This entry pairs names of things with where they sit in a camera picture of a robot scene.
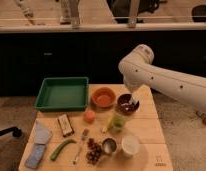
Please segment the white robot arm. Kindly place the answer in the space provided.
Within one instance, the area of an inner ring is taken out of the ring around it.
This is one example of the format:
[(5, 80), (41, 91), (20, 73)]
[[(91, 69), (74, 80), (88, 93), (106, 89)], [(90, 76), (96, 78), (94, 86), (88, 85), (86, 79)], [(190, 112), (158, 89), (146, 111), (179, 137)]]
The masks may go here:
[(153, 66), (153, 59), (152, 49), (140, 44), (119, 62), (127, 89), (147, 85), (206, 114), (206, 78)]

